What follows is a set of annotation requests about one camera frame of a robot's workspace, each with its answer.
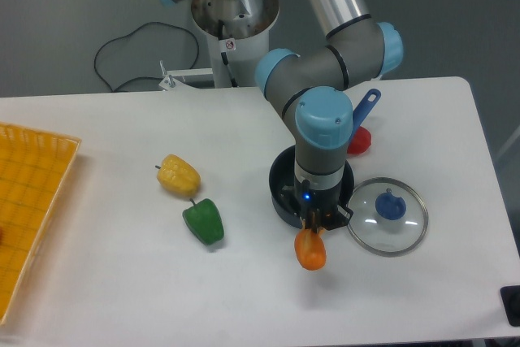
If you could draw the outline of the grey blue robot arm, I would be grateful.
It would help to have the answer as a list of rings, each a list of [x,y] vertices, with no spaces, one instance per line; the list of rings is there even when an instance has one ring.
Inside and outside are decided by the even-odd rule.
[[[363,0],[310,0],[327,44],[301,56],[269,46],[278,0],[189,1],[215,86],[259,87],[294,137],[293,156],[271,168],[273,176],[288,175],[287,184],[271,183],[279,215],[314,232],[347,225],[346,154],[363,117],[345,92],[400,65],[399,32],[375,22]]]

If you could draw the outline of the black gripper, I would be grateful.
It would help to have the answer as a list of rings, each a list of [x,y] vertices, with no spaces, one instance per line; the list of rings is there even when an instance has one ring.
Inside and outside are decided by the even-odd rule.
[[[326,230],[349,225],[353,211],[348,203],[353,194],[353,180],[343,179],[327,190],[298,192],[291,180],[279,182],[279,217],[302,231],[312,229],[318,236]]]

